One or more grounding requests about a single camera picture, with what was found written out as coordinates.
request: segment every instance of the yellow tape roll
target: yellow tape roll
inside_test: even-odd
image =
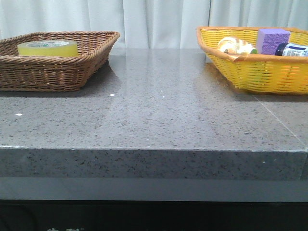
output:
[[[17,45],[19,55],[78,56],[77,43],[69,40],[44,40],[25,42]]]

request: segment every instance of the wicker basket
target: wicker basket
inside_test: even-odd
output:
[[[253,92],[278,94],[308,93],[308,57],[287,57],[263,54],[229,55],[216,49],[226,36],[236,36],[256,45],[262,27],[211,27],[197,29],[198,43],[216,68],[236,88]],[[308,45],[308,32],[290,31],[290,42]]]
[[[112,31],[38,32],[0,40],[0,91],[75,91],[109,57],[119,38]],[[74,40],[78,57],[19,56],[17,45],[37,40]]]

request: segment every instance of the purple sponge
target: purple sponge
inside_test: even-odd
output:
[[[290,32],[280,28],[260,29],[256,43],[258,54],[274,55],[280,44],[289,42],[289,37]]]

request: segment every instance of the gray granite countertop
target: gray granite countertop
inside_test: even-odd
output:
[[[305,180],[307,102],[235,91],[202,50],[113,49],[80,91],[0,92],[0,175]]]

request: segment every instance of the white curtain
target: white curtain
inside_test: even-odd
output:
[[[197,26],[308,29],[308,0],[0,0],[0,39],[111,30],[118,48],[198,48]]]

